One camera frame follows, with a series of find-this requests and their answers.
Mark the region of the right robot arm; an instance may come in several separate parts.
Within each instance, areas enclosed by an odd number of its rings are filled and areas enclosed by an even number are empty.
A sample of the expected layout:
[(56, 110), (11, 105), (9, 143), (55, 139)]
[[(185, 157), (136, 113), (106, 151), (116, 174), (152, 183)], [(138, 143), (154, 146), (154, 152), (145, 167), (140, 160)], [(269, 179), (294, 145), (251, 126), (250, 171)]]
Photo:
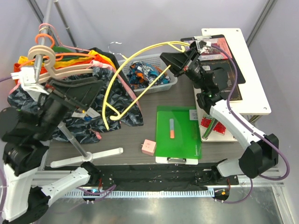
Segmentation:
[(278, 163), (278, 138), (266, 135), (252, 126), (243, 116), (234, 112), (229, 97), (223, 93), (228, 87), (228, 72), (220, 65), (205, 70), (199, 60), (197, 47), (182, 53), (162, 53), (160, 58), (176, 76), (186, 75), (196, 89), (200, 109), (223, 124), (238, 140), (244, 153), (240, 158), (218, 162), (211, 179), (216, 184), (224, 183), (228, 176), (244, 174), (255, 178)]

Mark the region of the colourful patterned shorts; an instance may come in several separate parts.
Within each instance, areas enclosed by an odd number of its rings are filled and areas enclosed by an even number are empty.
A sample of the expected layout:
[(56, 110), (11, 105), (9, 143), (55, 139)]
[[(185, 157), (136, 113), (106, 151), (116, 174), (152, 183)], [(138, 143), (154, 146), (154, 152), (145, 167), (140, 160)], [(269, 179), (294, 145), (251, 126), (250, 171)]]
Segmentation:
[(143, 61), (134, 61), (126, 74), (134, 90), (148, 87), (162, 73), (162, 70)]

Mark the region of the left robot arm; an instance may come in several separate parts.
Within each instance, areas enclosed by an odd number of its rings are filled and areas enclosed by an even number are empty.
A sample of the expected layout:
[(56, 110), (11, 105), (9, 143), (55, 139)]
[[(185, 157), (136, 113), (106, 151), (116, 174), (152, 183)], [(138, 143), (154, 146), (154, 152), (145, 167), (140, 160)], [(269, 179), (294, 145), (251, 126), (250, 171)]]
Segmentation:
[(36, 114), (13, 107), (0, 113), (4, 185), (0, 204), (6, 224), (30, 224), (41, 218), (61, 196), (82, 185), (95, 186), (100, 171), (89, 161), (50, 186), (33, 187), (32, 181), (57, 126), (68, 111), (84, 111), (98, 96), (103, 82), (95, 77), (60, 81), (53, 78), (41, 86)]

